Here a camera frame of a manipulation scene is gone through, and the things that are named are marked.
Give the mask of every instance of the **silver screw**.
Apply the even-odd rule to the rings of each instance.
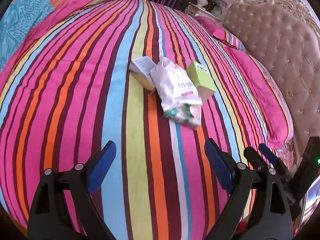
[[[82,163],[78,163],[76,166],[75,166],[75,169],[77,170],[77,171],[79,171],[79,170],[82,170],[83,169],[83,164]]]
[[[241,170],[244,170],[246,168],[246,165],[244,163],[238,163],[237,167]]]
[[[271,168],[271,169],[269,169],[269,173],[272,174],[272,175],[275,175],[276,174],[276,170]]]
[[[46,170],[44,171],[44,174],[45,174],[45,175],[49,175],[49,174],[51,174],[51,172],[52,172],[52,170],[51,170],[50,168],[48,168],[48,169],[46,169]]]

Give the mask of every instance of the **blue gripper pad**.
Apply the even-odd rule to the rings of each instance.
[[[97,164],[89,174],[89,183],[87,192],[92,195],[94,191],[100,189],[104,178],[106,177],[111,164],[116,158],[116,144],[110,141],[101,151]]]
[[[204,144],[204,152],[209,160],[211,168],[216,173],[221,187],[226,190],[228,194],[231,194],[234,190],[232,173],[221,157],[219,151],[211,141],[207,140]]]
[[[258,149],[270,163],[272,163],[273,165],[276,164],[276,162],[278,161],[278,157],[275,156],[264,143],[260,143]]]

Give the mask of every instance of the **pillow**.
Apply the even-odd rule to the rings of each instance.
[[[221,24],[213,22],[209,18],[203,16],[196,16],[195,18],[206,31],[218,41],[221,41],[229,48],[245,52],[245,47],[242,42]]]
[[[293,137],[293,121],[276,82],[254,57],[237,49],[223,49],[241,72],[263,113],[268,127],[268,147],[281,148]]]

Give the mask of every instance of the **ornate gold trim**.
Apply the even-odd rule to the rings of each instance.
[[[233,0],[230,6],[234,3],[241,3],[241,4],[249,4],[249,5],[260,5],[260,6],[267,6],[267,5],[279,5],[284,8],[287,12],[295,16],[297,19],[305,22],[316,34],[319,46],[320,46],[320,28],[316,21],[314,20],[310,10],[307,8],[306,4],[302,0],[255,0],[255,1],[248,1],[248,0]]]

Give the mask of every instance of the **tufted headboard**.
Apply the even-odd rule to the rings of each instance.
[[[301,0],[234,0],[223,25],[270,72],[294,124],[299,159],[320,136],[320,29]]]

